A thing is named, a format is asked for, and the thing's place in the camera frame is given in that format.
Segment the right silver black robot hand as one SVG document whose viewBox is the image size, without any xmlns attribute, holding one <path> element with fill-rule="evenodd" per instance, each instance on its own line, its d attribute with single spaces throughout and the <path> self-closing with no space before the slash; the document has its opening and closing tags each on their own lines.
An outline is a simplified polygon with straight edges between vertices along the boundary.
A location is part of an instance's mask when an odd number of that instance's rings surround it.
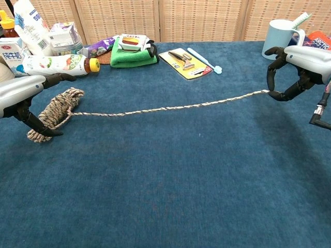
<svg viewBox="0 0 331 248">
<path fill-rule="evenodd" d="M 268 94 L 277 101 L 290 101 L 314 85 L 330 82 L 330 50 L 299 45 L 274 46 L 264 54 L 276 55 L 276 60 L 267 68 L 267 86 Z M 285 92 L 275 91 L 276 71 L 286 64 L 297 69 L 299 79 Z"/>
</svg>

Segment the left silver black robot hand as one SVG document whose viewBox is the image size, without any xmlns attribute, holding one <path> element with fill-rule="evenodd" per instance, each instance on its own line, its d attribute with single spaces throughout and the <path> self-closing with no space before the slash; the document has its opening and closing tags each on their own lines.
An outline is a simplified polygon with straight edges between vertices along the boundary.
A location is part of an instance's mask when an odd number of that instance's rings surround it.
<svg viewBox="0 0 331 248">
<path fill-rule="evenodd" d="M 67 73 L 51 75 L 30 75 L 3 81 L 1 83 L 1 118 L 15 117 L 34 131 L 47 136 L 63 135 L 63 132 L 46 127 L 29 107 L 34 96 L 43 90 L 57 85 L 61 81 L 73 82 L 75 76 Z"/>
</svg>

